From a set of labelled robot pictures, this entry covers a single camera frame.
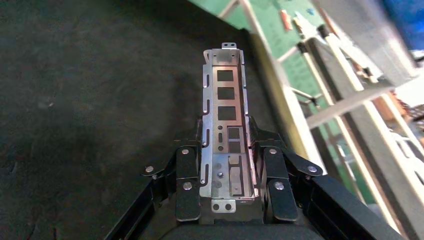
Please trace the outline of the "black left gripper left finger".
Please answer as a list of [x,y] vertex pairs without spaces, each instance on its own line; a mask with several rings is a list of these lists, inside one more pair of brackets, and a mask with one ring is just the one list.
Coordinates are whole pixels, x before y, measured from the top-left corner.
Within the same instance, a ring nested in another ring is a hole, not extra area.
[[175,217],[178,222],[197,221],[201,215],[200,167],[203,121],[178,133],[159,157],[149,161],[141,175],[150,178],[143,194],[150,195],[150,205],[175,197]]

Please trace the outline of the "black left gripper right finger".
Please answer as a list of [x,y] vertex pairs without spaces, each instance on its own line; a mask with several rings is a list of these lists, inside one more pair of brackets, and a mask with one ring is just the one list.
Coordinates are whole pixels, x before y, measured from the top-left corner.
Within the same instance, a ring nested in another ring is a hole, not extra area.
[[321,176],[323,169],[288,149],[277,132],[259,128],[253,116],[249,116],[248,120],[264,217],[269,216],[280,222],[295,222],[299,214],[291,180]]

